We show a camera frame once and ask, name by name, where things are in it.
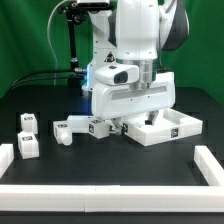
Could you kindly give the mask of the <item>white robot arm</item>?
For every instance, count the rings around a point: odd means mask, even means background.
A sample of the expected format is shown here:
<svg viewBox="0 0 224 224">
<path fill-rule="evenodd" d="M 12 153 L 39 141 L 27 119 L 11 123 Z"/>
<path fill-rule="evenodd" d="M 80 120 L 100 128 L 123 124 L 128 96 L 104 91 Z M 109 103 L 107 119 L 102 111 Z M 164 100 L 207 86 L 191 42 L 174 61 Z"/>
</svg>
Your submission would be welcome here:
<svg viewBox="0 0 224 224">
<path fill-rule="evenodd" d="M 123 119 L 142 113 L 152 125 L 175 102 L 174 73 L 162 67 L 161 53 L 188 37 L 184 0 L 117 0 L 115 10 L 89 15 L 95 52 L 84 89 L 92 93 L 92 114 L 117 133 Z"/>
</svg>

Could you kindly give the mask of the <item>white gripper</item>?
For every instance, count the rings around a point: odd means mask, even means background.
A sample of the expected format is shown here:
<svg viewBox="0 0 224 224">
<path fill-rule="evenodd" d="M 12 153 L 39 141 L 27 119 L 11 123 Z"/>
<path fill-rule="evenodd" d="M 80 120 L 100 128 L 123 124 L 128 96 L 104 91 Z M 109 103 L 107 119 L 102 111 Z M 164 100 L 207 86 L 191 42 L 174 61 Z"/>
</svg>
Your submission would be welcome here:
<svg viewBox="0 0 224 224">
<path fill-rule="evenodd" d="M 117 135 L 123 134 L 119 117 L 150 112 L 146 125 L 153 125 L 160 109 L 175 103 L 174 73 L 159 73 L 149 87 L 137 90 L 131 85 L 140 77 L 136 65 L 113 64 L 95 71 L 97 83 L 92 91 L 92 113 L 101 120 L 112 119 Z"/>
</svg>

